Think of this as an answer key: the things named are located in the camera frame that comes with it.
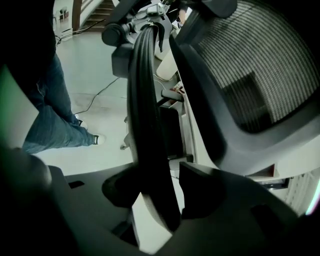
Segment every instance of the sneaker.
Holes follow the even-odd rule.
[[[93,145],[101,145],[101,144],[105,143],[105,141],[106,141],[106,137],[101,134],[97,134],[97,135],[93,135],[93,136],[94,136]]]
[[[86,122],[84,122],[84,121],[82,121],[82,120],[79,120],[79,119],[78,119],[78,121],[79,121],[78,125],[79,125],[80,127],[83,127],[84,129],[88,130],[88,125],[87,125]]]
[[[88,125],[86,122],[79,119],[79,115],[75,114],[75,118],[78,119],[78,126],[83,127],[84,129],[88,130]]]

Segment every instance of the mesh backrest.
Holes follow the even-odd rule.
[[[260,1],[238,1],[231,17],[213,18],[195,49],[248,132],[283,119],[320,85],[306,43],[281,13]]]

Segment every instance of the wooden railing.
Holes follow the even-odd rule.
[[[72,28],[73,31],[76,31],[80,27],[80,15],[81,15],[81,6],[83,0],[73,0],[72,7]]]
[[[80,15],[93,0],[73,0],[72,28],[76,31],[80,28]]]

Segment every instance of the jeans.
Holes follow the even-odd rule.
[[[79,126],[78,119],[71,111],[64,72],[57,54],[27,97],[39,114],[23,144],[26,152],[35,154],[47,149],[94,144],[95,137]]]

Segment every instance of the floor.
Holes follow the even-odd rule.
[[[58,45],[56,52],[64,71],[67,90],[74,113],[86,110],[93,97],[114,81],[111,55],[114,47],[105,45],[95,32],[73,36]],[[155,59],[155,68],[161,62]],[[176,80],[164,82],[154,77],[157,99],[161,90],[172,88]],[[102,145],[49,149],[37,154],[46,164],[58,166],[64,175],[94,172],[132,161],[130,149],[120,150],[127,134],[127,80],[118,79],[98,95],[89,111],[79,114],[92,134],[106,136]]]

